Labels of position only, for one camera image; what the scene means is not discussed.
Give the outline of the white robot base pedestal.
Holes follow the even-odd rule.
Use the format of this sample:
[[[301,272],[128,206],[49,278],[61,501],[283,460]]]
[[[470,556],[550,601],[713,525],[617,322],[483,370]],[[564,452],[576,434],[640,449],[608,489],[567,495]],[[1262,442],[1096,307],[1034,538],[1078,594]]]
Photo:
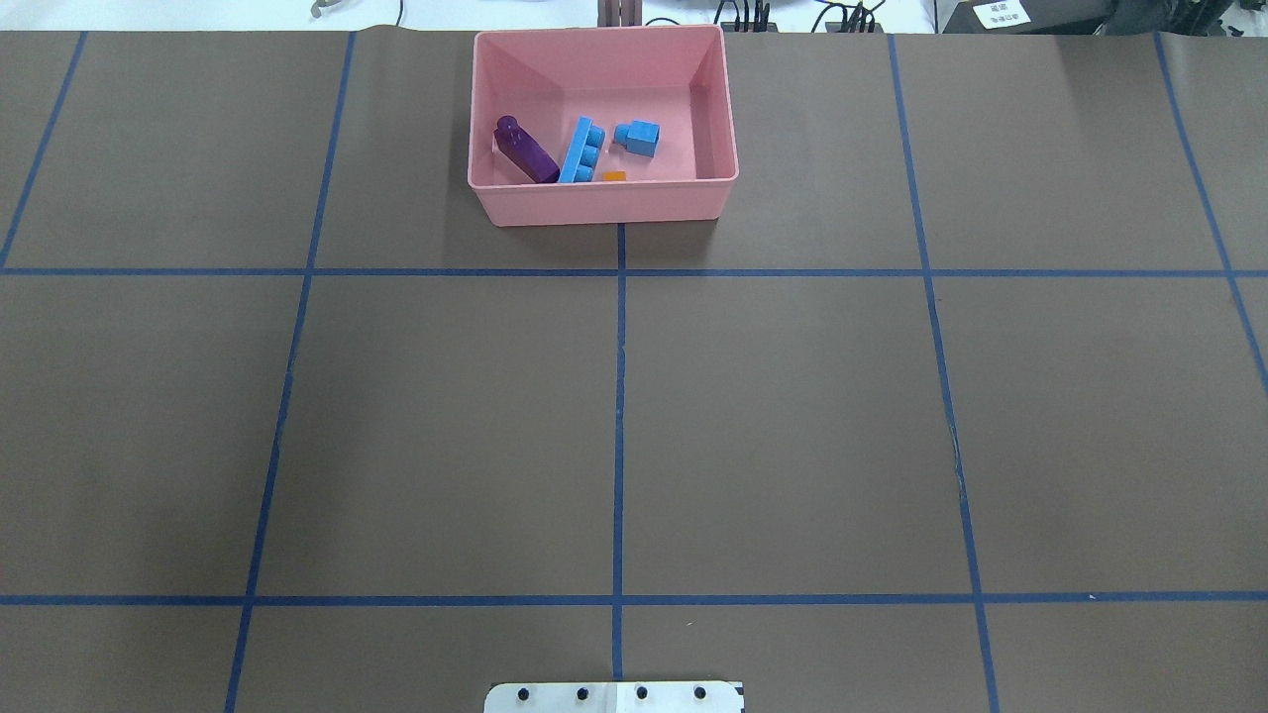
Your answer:
[[[744,712],[741,683],[724,680],[503,683],[484,712]]]

